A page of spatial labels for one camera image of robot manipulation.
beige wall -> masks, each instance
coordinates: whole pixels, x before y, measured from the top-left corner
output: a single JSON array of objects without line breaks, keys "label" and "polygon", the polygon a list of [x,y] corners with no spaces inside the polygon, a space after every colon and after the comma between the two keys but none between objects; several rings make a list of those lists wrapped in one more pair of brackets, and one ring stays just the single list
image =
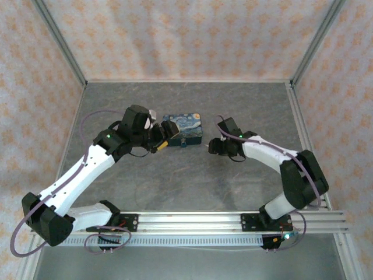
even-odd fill
[{"label": "beige wall", "polygon": [[87,80],[290,79],[332,0],[46,0]]},{"label": "beige wall", "polygon": [[[54,181],[82,87],[31,1],[0,0],[0,38],[0,270],[13,279],[21,199]],[[21,252],[26,243],[21,234]]]},{"label": "beige wall", "polygon": [[347,1],[297,88],[332,204],[373,275],[373,3]]}]

yellow object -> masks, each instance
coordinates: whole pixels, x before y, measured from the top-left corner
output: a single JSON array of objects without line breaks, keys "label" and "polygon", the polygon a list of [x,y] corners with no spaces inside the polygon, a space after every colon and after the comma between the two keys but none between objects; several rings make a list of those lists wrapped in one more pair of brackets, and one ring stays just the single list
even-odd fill
[{"label": "yellow object", "polygon": [[164,142],[162,143],[162,145],[160,145],[160,146],[158,147],[158,151],[162,150],[164,147],[167,147],[167,145],[168,145],[168,142],[167,142],[167,141],[164,141]]}]

gray marble surface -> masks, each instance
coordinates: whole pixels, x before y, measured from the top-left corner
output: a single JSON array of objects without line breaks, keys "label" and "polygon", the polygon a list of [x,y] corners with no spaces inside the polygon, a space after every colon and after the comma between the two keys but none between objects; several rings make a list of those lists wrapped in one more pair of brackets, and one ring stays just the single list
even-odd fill
[{"label": "gray marble surface", "polygon": [[[216,114],[233,117],[243,130],[258,133],[284,148],[300,150],[294,117],[283,83],[89,83],[83,96],[62,172],[84,153],[81,119],[92,111],[125,111],[139,104],[165,114],[199,113],[202,145],[165,148],[144,158],[124,156],[101,174],[76,200],[75,207],[109,200],[122,211],[256,210],[281,193],[280,175],[247,159],[234,163],[207,152]],[[119,114],[101,113],[83,131],[93,139]],[[134,149],[141,155],[144,150]]]}]

enclosure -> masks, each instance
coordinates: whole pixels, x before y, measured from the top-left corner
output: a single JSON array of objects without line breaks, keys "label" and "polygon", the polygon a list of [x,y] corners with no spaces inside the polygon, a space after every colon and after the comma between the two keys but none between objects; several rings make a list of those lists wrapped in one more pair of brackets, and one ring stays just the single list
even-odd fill
[{"label": "enclosure", "polygon": [[[21,0],[3,1],[0,15],[4,279],[102,279],[120,277],[122,268],[131,279],[371,278],[370,1]],[[232,237],[241,213],[257,211],[283,187],[279,174],[261,162],[234,163],[207,152],[209,141],[220,137],[214,122],[222,114],[276,145],[313,151],[330,189],[318,210],[302,211],[309,234],[276,254],[129,246],[113,258],[70,245],[45,247],[21,260],[12,256],[9,239],[24,217],[22,198],[50,186],[82,157],[83,118],[102,109],[124,113],[131,104],[155,110],[158,121],[198,113],[202,143],[125,156],[74,207],[109,200],[140,214],[145,231],[165,229],[171,215],[175,228],[187,219],[211,235]],[[83,135],[91,141],[120,119],[97,114],[85,122]],[[291,218],[303,228],[299,217]],[[227,231],[213,227],[217,220]],[[21,251],[41,241],[24,228],[16,242]],[[112,265],[111,274],[98,263]]]}]

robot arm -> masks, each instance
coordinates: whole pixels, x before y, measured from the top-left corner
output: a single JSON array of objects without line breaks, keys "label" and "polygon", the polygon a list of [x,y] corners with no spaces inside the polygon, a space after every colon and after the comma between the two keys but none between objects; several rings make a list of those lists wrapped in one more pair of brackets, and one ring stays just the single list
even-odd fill
[{"label": "robot arm", "polygon": [[25,216],[47,199],[26,223],[51,246],[63,242],[74,230],[106,225],[118,214],[118,209],[110,202],[100,201],[90,207],[71,206],[102,172],[130,153],[133,147],[143,147],[156,153],[179,133],[174,122],[156,124],[155,119],[155,113],[144,107],[132,105],[127,108],[122,121],[101,131],[87,153],[59,180],[39,195],[28,193],[23,197]]},{"label": "robot arm", "polygon": [[328,191],[328,183],[312,152],[284,149],[264,140],[254,132],[242,133],[232,118],[223,120],[217,125],[222,132],[222,138],[210,141],[211,154],[253,158],[281,175],[284,191],[259,209],[260,223],[264,226],[275,223],[295,209],[303,209],[316,199],[311,183],[305,178],[304,172],[294,158],[304,166],[320,195]]}]

